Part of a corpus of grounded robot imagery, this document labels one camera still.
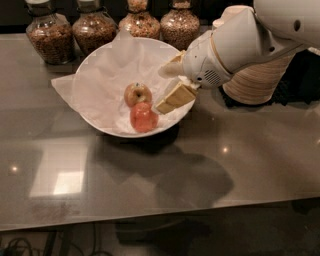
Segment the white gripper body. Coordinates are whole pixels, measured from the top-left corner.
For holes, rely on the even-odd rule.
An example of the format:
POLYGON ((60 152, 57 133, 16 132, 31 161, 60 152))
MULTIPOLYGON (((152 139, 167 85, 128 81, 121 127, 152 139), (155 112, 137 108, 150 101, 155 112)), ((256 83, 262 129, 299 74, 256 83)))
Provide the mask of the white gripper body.
POLYGON ((203 88, 219 87, 232 78, 215 52, 212 31, 205 32, 190 44, 182 67, 184 75, 203 88))

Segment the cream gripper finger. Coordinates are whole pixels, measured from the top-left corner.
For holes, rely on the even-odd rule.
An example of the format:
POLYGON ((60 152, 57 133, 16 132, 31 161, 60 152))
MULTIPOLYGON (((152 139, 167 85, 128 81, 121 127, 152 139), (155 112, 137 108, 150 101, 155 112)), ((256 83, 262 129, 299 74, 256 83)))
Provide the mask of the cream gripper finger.
POLYGON ((180 51, 169 62, 165 63, 158 70, 158 74, 163 78, 173 78, 184 74, 182 61, 186 51, 180 51))
POLYGON ((200 85, 185 76, 174 78, 154 103, 154 110, 168 114, 196 99, 200 85))

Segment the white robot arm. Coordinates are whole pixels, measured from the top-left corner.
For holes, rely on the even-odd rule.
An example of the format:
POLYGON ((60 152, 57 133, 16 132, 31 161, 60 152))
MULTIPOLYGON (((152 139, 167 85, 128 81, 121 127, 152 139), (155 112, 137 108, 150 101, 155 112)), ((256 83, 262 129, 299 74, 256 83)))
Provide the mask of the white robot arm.
POLYGON ((247 105, 269 101, 293 56, 320 46, 320 0, 253 0, 223 24, 195 39, 162 66, 174 81, 153 108, 167 114, 196 98, 198 88, 220 87, 247 105))

